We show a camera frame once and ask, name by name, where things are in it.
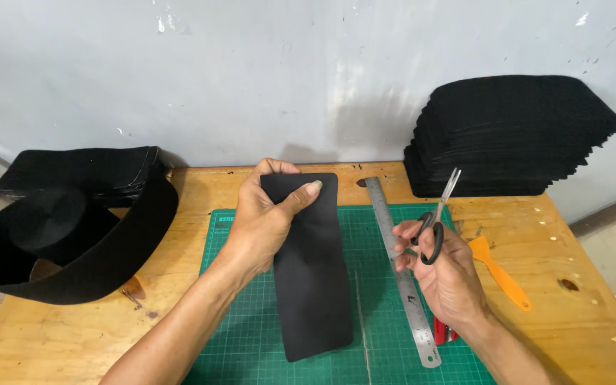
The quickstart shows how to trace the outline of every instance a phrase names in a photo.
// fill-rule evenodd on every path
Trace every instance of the orange plastic scraper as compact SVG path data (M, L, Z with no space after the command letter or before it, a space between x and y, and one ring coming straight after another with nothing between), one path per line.
M522 310L531 311L531 301L526 297L522 288L501 266L491 259L489 242L486 240L486 237L480 236L469 241L469 247L472 248L472 255L489 268L489 272L505 294L508 294L508 297L517 303Z

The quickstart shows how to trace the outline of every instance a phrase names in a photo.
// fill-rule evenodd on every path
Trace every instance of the wooden tabletop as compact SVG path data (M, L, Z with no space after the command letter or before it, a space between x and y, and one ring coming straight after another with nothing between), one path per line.
M411 194L401 162L300 168L336 173L340 206L370 204L356 181L373 175L390 204L435 201ZM0 307L0 384L96 384L196 279L210 212L235 208L237 189L251 170L173 171L179 209L136 275L145 293L138 299L141 309L118 292L75 306L6 296ZM492 309L509 328L574 383L616 384L616 299L550 198L451 198L448 206L461 236L486 236L493 259L532 301L533 311L520 310L475 261Z

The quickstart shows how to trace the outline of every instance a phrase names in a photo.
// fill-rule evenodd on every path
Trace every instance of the green cutting mat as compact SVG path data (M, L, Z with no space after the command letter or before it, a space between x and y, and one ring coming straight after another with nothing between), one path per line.
M432 211L435 206L390 205L389 209L394 223L398 223L417 219L422 212ZM235 210L211 213L201 273L210 266L227 240L234 213ZM462 340L439 346L440 366L434 369L422 366L372 206L340 206L338 213L350 280L353 344L288 363L270 270L256 277L237 296L184 384L495 384ZM444 209L441 219L453 228L448 208ZM432 313L424 301L422 304L432 325ZM367 347L369 377L364 346Z

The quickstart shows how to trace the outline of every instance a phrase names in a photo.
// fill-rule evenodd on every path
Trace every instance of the left hand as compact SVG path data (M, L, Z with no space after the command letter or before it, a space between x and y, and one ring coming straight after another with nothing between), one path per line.
M242 183L237 213L225 246L232 246L231 263L253 276L270 269L272 258L289 233L294 215L312 204L320 193L322 182L306 183L275 205L261 188L261 175L299 174L289 162L265 158Z

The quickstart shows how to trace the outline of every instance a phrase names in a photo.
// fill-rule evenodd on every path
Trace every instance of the right hand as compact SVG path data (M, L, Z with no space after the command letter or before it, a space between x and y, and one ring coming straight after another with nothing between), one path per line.
M432 313L464 337L465 333L473 330L474 325L480 325L493 316L474 268L472 250L444 225L439 258L433 265L425 265L419 256L405 251L410 248L416 253L432 254L432 227L420 234L419 246L410 243L421 226L420 221L403 221L392 230L393 235L398 236L394 251L401 253L396 258L396 271L406 267L413 270Z

